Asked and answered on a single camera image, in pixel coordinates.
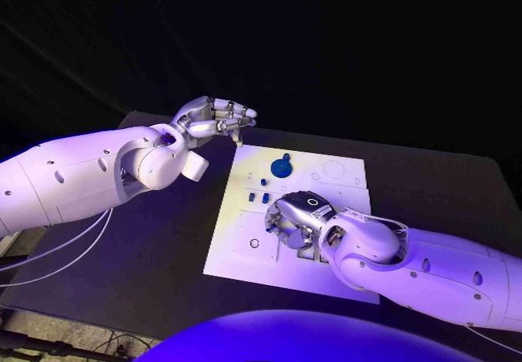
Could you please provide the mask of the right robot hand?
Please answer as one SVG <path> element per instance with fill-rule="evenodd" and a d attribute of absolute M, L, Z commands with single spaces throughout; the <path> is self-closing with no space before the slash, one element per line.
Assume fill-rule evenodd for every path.
<path fill-rule="evenodd" d="M 319 241 L 328 221 L 335 217 L 335 208 L 312 191 L 285 194 L 269 207 L 265 225 L 278 240 L 293 250 L 308 250 Z"/>

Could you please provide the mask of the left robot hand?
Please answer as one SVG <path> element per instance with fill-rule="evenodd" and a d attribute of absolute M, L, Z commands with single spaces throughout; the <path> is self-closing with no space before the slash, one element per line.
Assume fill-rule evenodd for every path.
<path fill-rule="evenodd" d="M 231 137 L 243 147 L 241 129 L 256 126 L 257 117 L 257 111 L 240 103 L 204 96 L 182 106 L 171 126 L 182 134 L 190 149 L 203 147 L 216 136 Z"/>

